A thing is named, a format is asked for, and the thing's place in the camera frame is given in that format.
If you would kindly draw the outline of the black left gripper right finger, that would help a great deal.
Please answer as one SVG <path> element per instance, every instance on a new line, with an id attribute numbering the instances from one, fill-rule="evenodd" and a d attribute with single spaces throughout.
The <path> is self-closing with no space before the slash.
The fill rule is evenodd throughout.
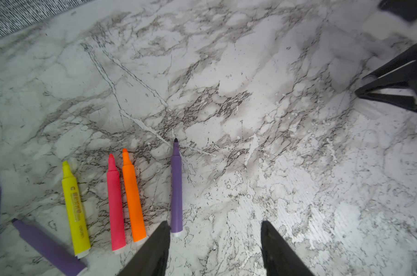
<path id="1" fill-rule="evenodd" d="M 268 276 L 314 276 L 269 221 L 261 223 L 261 251 Z"/>

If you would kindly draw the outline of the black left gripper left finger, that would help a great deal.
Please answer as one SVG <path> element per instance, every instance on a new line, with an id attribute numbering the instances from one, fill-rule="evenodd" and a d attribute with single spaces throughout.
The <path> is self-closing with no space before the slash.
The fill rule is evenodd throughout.
<path id="1" fill-rule="evenodd" d="M 161 222 L 118 276 L 165 276 L 170 230 L 166 221 Z"/>

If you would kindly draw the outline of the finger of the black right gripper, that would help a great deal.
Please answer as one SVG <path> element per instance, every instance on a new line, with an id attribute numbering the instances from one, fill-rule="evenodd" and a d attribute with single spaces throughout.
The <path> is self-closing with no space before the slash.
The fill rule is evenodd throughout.
<path id="1" fill-rule="evenodd" d="M 364 93 L 359 91 L 356 91 L 356 95 L 364 100 L 382 102 L 417 113 L 417 103 L 412 96 Z"/>
<path id="2" fill-rule="evenodd" d="M 385 88 L 410 88 L 417 92 L 417 44 L 363 78 L 357 95 Z"/>

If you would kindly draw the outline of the orange highlighter pen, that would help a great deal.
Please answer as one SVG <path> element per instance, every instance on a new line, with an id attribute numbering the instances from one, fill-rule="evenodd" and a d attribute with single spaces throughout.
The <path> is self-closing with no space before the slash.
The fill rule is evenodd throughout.
<path id="1" fill-rule="evenodd" d="M 139 197 L 136 171 L 130 160 L 127 149 L 122 151 L 123 157 L 123 180 L 125 185 L 127 204 L 129 208 L 129 217 L 131 224 L 131 232 L 134 242 L 139 242 L 147 237 L 144 217 L 142 213 L 141 200 Z"/>

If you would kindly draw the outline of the pink highlighter pen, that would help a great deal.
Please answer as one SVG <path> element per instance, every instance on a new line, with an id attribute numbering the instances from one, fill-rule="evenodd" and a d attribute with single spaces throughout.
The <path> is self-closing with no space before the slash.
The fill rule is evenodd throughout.
<path id="1" fill-rule="evenodd" d="M 107 188 L 112 251 L 119 254 L 126 246 L 126 237 L 120 174 L 113 154 L 110 154 L 108 158 Z"/>

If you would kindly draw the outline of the yellow highlighter pen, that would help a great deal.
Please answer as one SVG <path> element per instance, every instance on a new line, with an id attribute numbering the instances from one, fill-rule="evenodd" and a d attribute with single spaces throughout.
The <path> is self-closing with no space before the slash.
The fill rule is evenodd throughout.
<path id="1" fill-rule="evenodd" d="M 73 175 L 67 161 L 62 164 L 62 188 L 67 209 L 70 233 L 75 256 L 81 259 L 88 255 L 91 244 L 85 220 L 84 208 L 77 179 Z"/>

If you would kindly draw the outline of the purple highlighter pen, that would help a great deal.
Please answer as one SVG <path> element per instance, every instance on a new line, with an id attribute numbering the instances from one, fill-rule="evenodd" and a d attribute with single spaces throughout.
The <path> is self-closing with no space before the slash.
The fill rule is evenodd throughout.
<path id="1" fill-rule="evenodd" d="M 182 191 L 182 158 L 179 141 L 174 140 L 171 156 L 172 198 L 171 198 L 171 234 L 178 237 L 183 231 L 183 191 Z"/>

